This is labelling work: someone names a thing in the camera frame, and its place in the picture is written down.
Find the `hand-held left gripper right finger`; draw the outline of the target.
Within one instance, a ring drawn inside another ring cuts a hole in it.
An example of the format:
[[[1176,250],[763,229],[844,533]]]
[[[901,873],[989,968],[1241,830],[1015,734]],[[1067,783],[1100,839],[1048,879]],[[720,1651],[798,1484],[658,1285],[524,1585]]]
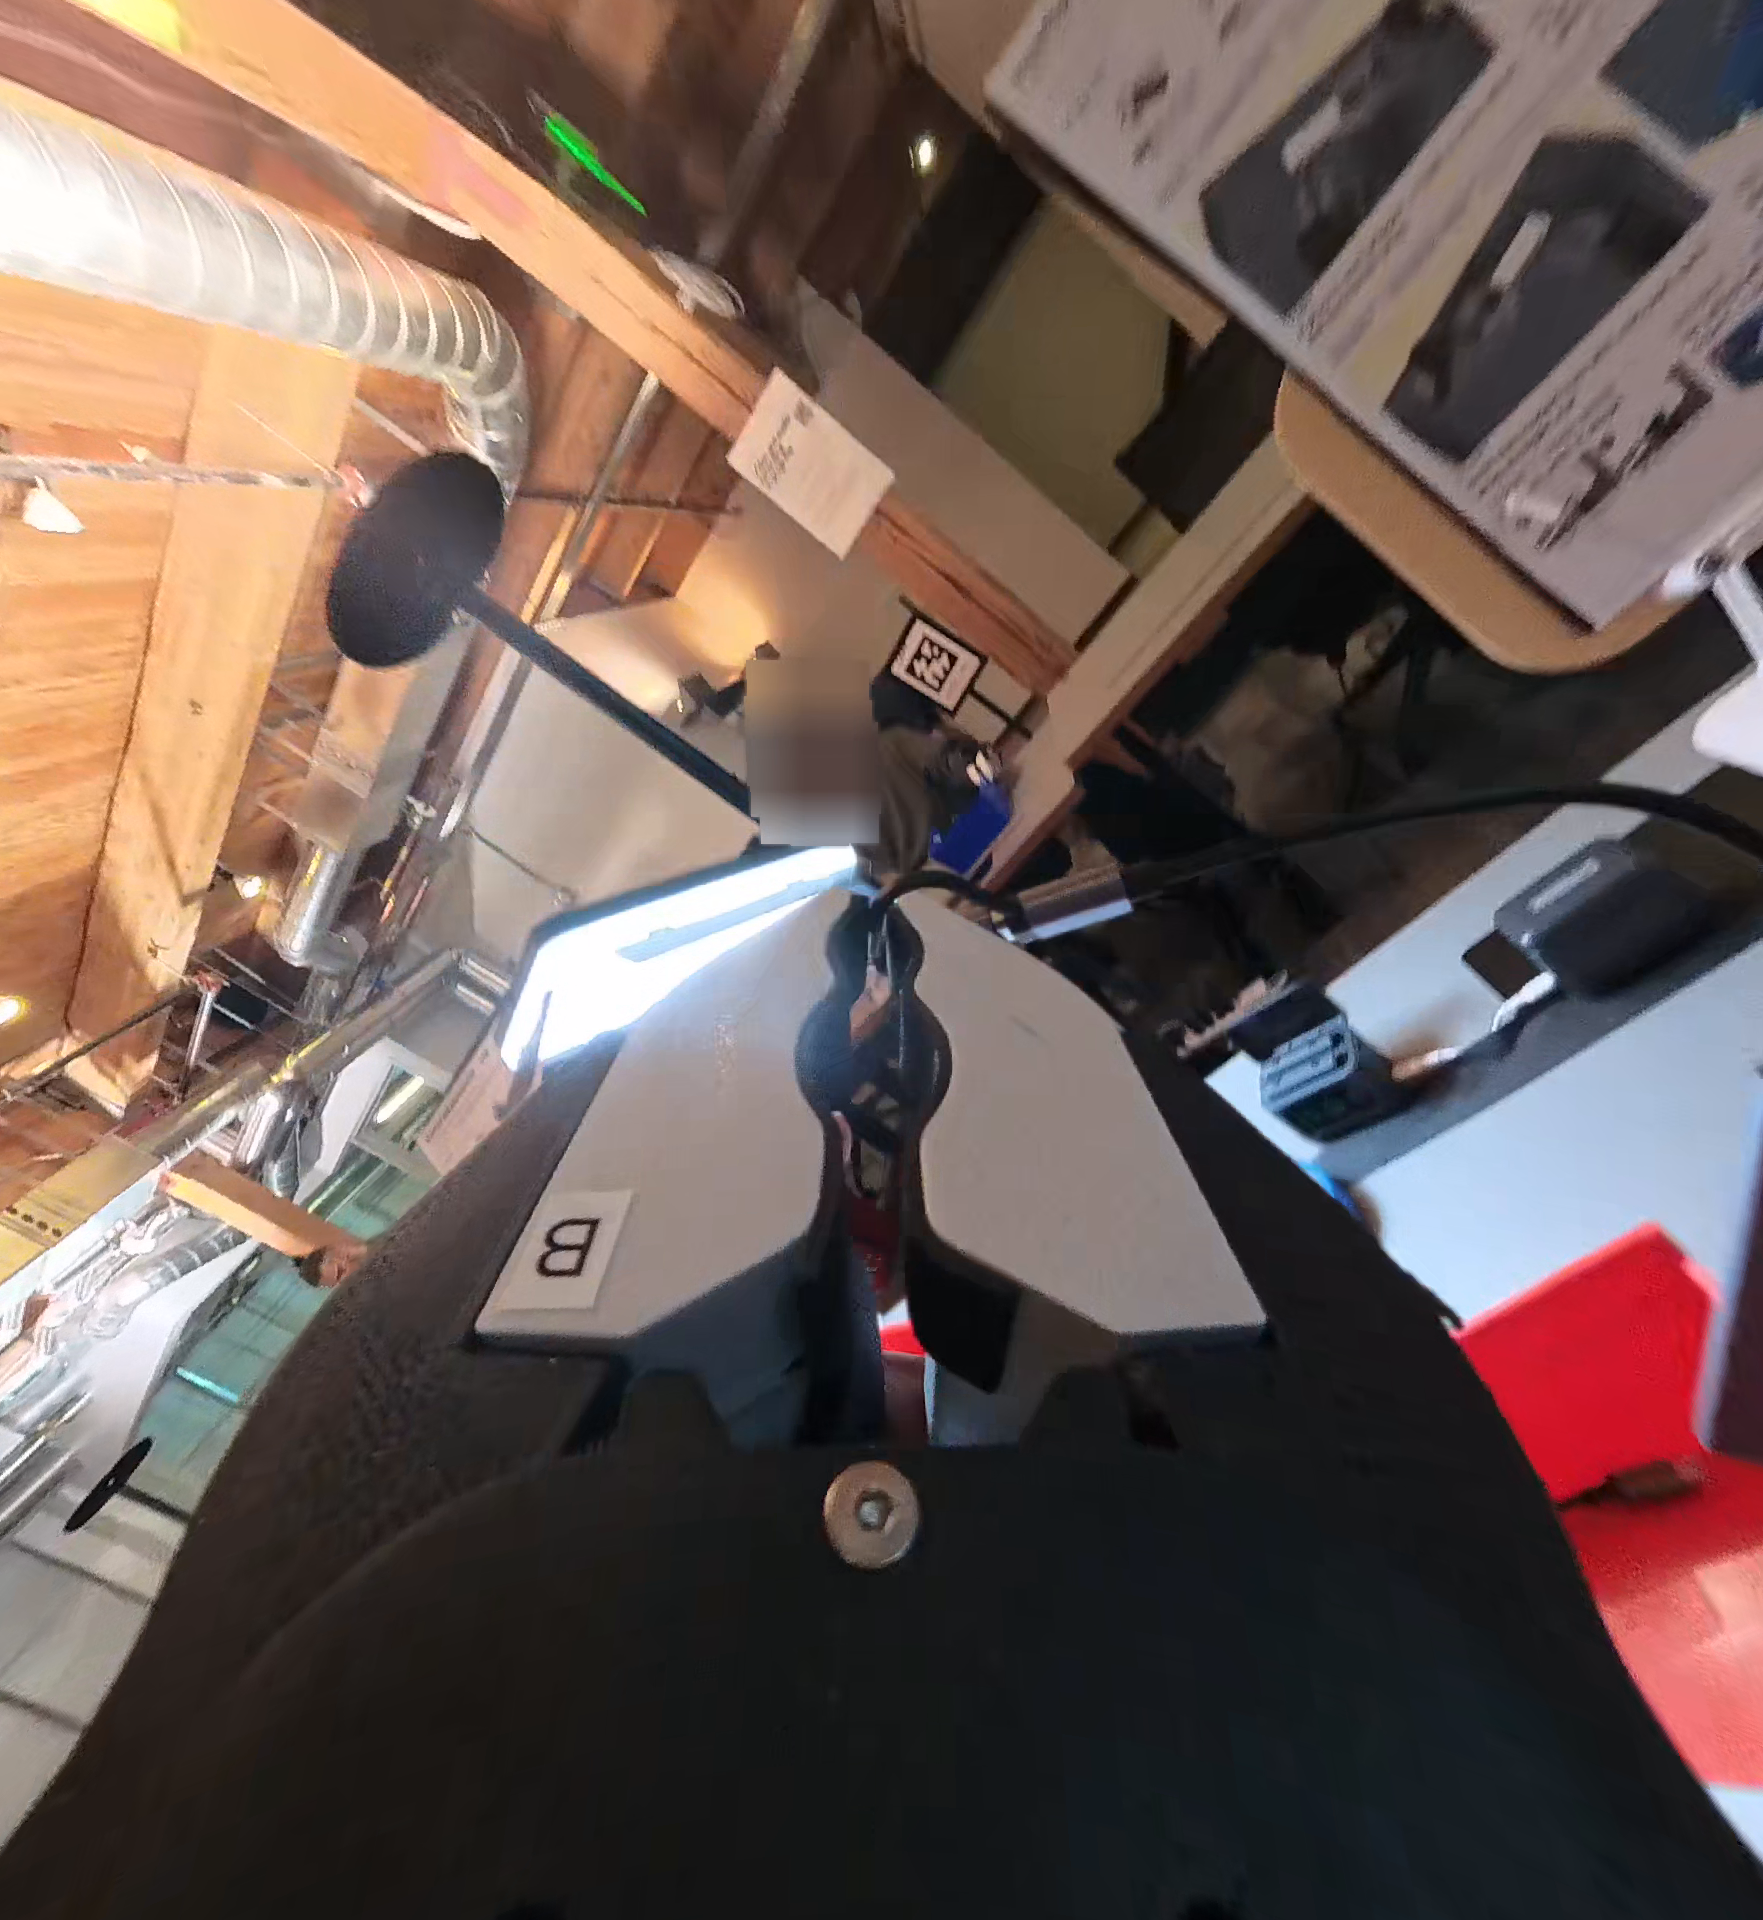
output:
[[[1013,1444],[1055,1380],[1268,1336],[1245,1266],[1118,1023],[934,894],[895,908],[929,1089],[901,1278],[932,1444]]]

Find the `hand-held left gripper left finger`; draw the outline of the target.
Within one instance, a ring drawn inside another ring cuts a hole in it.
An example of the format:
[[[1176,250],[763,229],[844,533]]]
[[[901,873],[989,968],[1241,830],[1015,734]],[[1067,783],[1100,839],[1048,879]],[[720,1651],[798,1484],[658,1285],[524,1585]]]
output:
[[[504,1240],[483,1351],[691,1374],[748,1447],[881,1429],[844,1143],[813,1101],[813,1044],[848,1041],[850,903],[808,899],[627,1028]]]

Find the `red plastic bin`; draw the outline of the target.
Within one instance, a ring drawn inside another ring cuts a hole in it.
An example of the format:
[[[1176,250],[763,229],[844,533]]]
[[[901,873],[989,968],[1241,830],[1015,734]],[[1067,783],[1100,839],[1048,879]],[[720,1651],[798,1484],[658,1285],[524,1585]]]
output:
[[[1459,1329],[1615,1648],[1714,1788],[1763,1790],[1763,1468],[1696,1436],[1718,1293],[1660,1227]]]

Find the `led light panel on stand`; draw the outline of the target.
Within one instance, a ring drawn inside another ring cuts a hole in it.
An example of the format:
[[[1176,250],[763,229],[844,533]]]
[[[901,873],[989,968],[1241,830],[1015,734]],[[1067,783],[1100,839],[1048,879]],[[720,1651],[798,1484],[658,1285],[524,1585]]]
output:
[[[501,1013],[510,1073],[627,1031],[703,968],[822,893],[848,888],[862,855],[838,846],[756,846],[732,861],[576,903],[534,924]]]

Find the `dark battery charger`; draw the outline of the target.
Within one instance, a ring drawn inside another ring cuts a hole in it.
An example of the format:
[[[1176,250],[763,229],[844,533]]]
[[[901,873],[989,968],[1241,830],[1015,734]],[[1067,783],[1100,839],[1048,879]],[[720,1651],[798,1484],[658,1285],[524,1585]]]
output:
[[[1417,1085],[1399,1077],[1317,981],[1256,981],[1199,1041],[1251,1061],[1260,1108],[1317,1143],[1374,1129],[1417,1101]]]

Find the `black and white marker tag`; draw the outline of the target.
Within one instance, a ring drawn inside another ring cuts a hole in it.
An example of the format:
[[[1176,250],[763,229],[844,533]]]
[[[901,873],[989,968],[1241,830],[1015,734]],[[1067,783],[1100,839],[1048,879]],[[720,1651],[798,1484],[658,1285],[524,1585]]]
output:
[[[940,712],[961,712],[989,655],[926,613],[910,613],[886,673]]]

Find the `dark grey power box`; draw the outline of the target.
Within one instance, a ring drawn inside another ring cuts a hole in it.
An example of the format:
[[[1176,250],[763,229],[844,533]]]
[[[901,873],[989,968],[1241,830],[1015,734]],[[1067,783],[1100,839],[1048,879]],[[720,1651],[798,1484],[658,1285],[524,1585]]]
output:
[[[1702,879],[1607,834],[1503,902],[1464,963],[1503,996],[1549,981],[1555,993],[1594,1002],[1660,974],[1715,920]]]

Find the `white paper sign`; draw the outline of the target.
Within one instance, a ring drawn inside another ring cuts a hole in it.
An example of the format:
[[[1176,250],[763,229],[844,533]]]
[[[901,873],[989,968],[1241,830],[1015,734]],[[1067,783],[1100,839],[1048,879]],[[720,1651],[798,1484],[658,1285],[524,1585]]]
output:
[[[848,559],[895,485],[878,457],[787,370],[771,370],[729,466],[837,559]]]

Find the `instruction poster on stand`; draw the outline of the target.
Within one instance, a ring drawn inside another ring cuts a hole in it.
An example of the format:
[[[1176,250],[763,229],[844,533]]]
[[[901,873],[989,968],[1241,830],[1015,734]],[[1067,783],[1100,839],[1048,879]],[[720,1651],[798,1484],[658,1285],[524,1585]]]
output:
[[[1763,776],[1763,2],[1039,2],[982,89],[1591,629],[1711,589]]]

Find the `black stanchion post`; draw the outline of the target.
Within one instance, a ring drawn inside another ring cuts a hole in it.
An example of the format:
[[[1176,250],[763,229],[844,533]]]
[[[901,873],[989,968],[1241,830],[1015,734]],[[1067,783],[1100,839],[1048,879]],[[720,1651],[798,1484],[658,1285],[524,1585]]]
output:
[[[400,466],[346,533],[329,575],[323,616],[341,659],[392,670],[428,655],[462,616],[471,616],[522,661],[588,700],[738,815],[748,815],[742,779],[485,589],[504,535],[507,491],[480,457],[428,451]]]
[[[108,1474],[90,1484],[76,1507],[67,1513],[67,1522],[61,1525],[64,1532],[78,1532],[87,1525],[96,1525],[103,1513],[115,1501],[132,1501],[136,1507],[162,1516],[168,1522],[185,1525],[190,1513],[178,1507],[174,1501],[166,1501],[160,1493],[150,1493],[136,1484],[139,1474],[148,1468],[148,1459],[154,1451],[154,1433],[142,1433],[111,1468]]]

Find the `silver ventilation duct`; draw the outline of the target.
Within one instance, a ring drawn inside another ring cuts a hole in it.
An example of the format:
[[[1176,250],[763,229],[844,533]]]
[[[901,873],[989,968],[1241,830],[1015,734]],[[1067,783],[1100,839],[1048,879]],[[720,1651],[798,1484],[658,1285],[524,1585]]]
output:
[[[0,99],[0,273],[438,384],[455,442],[522,491],[527,363],[477,283],[190,162]]]

